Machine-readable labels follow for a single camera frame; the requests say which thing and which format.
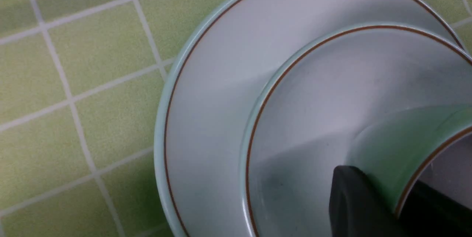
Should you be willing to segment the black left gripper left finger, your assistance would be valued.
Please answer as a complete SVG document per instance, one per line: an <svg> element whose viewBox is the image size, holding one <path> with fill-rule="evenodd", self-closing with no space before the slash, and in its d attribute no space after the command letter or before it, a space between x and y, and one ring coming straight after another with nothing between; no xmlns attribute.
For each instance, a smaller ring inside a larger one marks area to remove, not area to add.
<svg viewBox="0 0 472 237"><path fill-rule="evenodd" d="M334 237L407 237L367 176L353 166L336 166L329 199Z"/></svg>

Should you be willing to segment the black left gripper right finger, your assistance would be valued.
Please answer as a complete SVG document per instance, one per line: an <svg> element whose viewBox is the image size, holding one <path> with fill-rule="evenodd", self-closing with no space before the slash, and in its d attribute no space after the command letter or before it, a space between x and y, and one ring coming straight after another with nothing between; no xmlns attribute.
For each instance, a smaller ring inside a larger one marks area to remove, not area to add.
<svg viewBox="0 0 472 237"><path fill-rule="evenodd" d="M400 214L410 237L470 237L471 209L423 182L416 182Z"/></svg>

